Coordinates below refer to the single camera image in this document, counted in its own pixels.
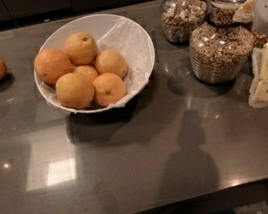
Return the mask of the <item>front right orange in bowl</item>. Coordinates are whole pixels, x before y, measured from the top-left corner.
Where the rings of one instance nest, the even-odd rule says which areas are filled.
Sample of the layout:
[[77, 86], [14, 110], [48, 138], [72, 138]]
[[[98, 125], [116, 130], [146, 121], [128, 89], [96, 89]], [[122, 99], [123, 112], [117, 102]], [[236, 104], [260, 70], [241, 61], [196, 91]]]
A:
[[116, 103], [127, 93], [124, 81], [113, 73], [102, 73], [96, 77], [93, 87], [95, 88], [94, 101], [101, 107]]

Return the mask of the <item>top orange in bowl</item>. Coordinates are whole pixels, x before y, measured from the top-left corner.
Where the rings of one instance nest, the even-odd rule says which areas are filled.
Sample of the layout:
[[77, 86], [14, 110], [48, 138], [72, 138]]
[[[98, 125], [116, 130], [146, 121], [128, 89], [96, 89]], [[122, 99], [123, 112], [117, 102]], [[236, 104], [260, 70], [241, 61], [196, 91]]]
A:
[[64, 50], [75, 66], [92, 64], [97, 56], [97, 43], [88, 32], [74, 33], [66, 39]]

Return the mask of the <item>front left orange in bowl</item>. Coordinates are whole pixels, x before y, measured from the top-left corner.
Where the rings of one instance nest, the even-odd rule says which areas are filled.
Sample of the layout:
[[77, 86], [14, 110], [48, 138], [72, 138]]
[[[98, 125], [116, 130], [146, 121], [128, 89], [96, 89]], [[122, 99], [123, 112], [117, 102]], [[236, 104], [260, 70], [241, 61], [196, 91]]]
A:
[[64, 107], [84, 109], [95, 96], [91, 79], [78, 72], [64, 74], [55, 85], [58, 102]]

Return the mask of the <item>large orange left in bowl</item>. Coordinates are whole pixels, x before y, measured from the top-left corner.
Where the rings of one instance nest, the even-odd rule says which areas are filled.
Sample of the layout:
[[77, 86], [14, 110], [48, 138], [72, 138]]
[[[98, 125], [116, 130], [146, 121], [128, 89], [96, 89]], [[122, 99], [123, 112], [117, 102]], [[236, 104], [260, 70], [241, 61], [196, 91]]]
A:
[[34, 59], [34, 70], [44, 83], [55, 84], [58, 79], [71, 71], [68, 54], [58, 48], [44, 48]]

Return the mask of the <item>front glass cereal jar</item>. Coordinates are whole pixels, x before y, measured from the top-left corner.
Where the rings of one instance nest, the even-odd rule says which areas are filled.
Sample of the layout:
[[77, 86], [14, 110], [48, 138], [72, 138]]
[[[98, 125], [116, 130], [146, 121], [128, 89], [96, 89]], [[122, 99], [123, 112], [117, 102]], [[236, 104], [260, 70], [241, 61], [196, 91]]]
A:
[[251, 31], [232, 18], [246, 0], [209, 0], [210, 12], [189, 40], [193, 72], [208, 84], [231, 82], [246, 64], [254, 45]]

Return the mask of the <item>glass cereal jar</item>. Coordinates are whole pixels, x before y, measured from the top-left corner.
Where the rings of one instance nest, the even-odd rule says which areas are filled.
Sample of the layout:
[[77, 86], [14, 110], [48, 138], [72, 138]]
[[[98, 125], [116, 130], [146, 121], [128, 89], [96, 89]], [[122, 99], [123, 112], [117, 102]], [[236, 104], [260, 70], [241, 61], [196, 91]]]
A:
[[191, 33], [204, 23], [207, 11], [206, 0], [164, 0], [160, 19], [167, 40], [187, 43]]
[[246, 0], [209, 0], [210, 12], [189, 40], [193, 72], [208, 84], [231, 82], [246, 64], [254, 45], [251, 31], [232, 18]]

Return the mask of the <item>back left glass cereal jar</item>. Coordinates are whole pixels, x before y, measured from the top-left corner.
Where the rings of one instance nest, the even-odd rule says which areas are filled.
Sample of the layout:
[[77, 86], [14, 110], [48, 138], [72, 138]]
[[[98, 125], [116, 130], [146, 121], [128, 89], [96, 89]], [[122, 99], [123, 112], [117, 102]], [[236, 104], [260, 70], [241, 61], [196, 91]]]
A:
[[187, 43], [191, 33], [204, 23], [207, 11], [206, 0], [164, 0], [160, 19], [167, 40]]

